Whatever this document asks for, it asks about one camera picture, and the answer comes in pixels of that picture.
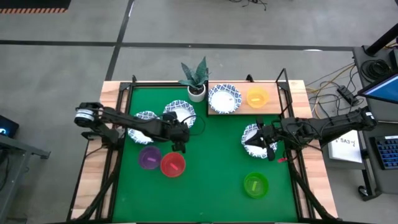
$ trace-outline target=blue and white patterned bowl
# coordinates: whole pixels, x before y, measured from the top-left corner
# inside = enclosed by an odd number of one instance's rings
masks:
[[[180,122],[189,116],[196,115],[193,106],[183,100],[174,100],[173,102],[167,104],[163,110],[163,113],[172,112],[172,111],[176,112],[177,119]],[[195,123],[196,119],[197,117],[193,116],[191,118],[186,119],[184,123],[188,125],[188,128],[191,128]]]
[[[231,84],[217,84],[209,90],[210,108],[219,114],[235,112],[242,103],[242,94]]]
[[[257,130],[259,128],[257,127],[256,124],[250,124],[248,125],[243,132],[242,138],[241,138],[241,143],[244,147],[244,149],[246,150],[246,152],[249,153],[250,156],[252,157],[256,157],[256,158],[260,158],[260,159],[265,159],[267,157],[267,149],[263,149],[261,147],[257,147],[257,146],[247,146],[245,145],[245,141],[249,140],[251,137],[253,137]],[[274,150],[274,152],[277,149],[277,143],[274,142],[272,144],[269,145],[271,147],[271,149]]]
[[[141,118],[141,119],[146,119],[146,120],[157,118],[156,114],[154,112],[152,112],[152,111],[143,111],[143,112],[137,113],[134,116],[136,116],[138,118]],[[127,130],[127,133],[129,134],[130,138],[135,143],[138,143],[138,144],[149,144],[149,143],[154,142],[154,140],[152,140],[150,137],[145,136],[140,131],[137,131],[137,130],[129,128]]]

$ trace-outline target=white pot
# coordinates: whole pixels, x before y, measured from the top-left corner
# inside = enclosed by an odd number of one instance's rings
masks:
[[[189,91],[189,86],[187,87],[188,90],[188,96],[189,99],[192,100],[193,102],[201,102],[203,99],[205,99],[205,95],[206,95],[206,86],[205,84],[203,84],[204,90],[202,93],[200,93],[199,95],[194,95]]]

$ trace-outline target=computer monitor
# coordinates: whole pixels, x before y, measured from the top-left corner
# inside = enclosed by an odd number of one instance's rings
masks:
[[[358,96],[398,104],[398,73],[376,80],[359,90]]]
[[[0,134],[13,138],[19,128],[19,124],[0,115]]]

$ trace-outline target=power strip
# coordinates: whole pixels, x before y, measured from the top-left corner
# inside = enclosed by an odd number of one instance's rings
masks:
[[[355,106],[358,104],[359,100],[354,97],[353,93],[347,89],[347,87],[341,85],[338,89],[337,92],[347,101],[352,106]]]

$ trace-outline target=black mat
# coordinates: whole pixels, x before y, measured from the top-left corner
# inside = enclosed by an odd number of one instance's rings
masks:
[[[0,0],[0,13],[61,13],[71,0]]]

